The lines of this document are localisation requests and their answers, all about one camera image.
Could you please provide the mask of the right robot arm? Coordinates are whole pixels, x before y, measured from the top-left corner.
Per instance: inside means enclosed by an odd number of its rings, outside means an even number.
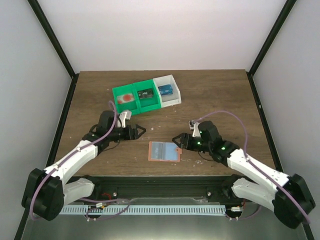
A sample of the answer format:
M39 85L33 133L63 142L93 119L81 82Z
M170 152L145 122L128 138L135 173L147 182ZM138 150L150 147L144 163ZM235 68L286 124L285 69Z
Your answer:
M224 140L211 121L190 121L192 133L181 133L172 141L181 149L208 153L212 161L223 164L243 176L222 188L229 202L246 199L272 211L290 229L307 221L316 203L305 179L270 168L235 143Z

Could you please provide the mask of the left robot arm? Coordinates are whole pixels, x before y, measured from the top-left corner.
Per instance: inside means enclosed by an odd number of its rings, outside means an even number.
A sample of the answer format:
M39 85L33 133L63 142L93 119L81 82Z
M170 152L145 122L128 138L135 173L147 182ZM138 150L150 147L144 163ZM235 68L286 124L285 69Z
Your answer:
M147 130L136 124L126 122L131 111L115 114L103 111L98 123L93 125L77 146L59 161L43 170L35 168L28 176L21 205L31 216L37 215L47 221L55 219L64 206L87 198L97 202L102 189L88 177L70 182L73 175L86 163L96 158L109 147L111 142L139 139Z

